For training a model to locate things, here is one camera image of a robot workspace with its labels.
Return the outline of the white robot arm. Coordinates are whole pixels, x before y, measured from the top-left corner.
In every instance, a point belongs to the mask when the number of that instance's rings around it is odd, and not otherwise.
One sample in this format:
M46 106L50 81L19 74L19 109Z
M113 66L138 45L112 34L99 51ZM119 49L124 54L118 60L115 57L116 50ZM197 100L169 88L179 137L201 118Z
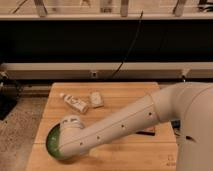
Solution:
M181 122L176 171L213 171L213 83L170 85L87 128L73 118L60 130L59 151L71 158L171 120Z

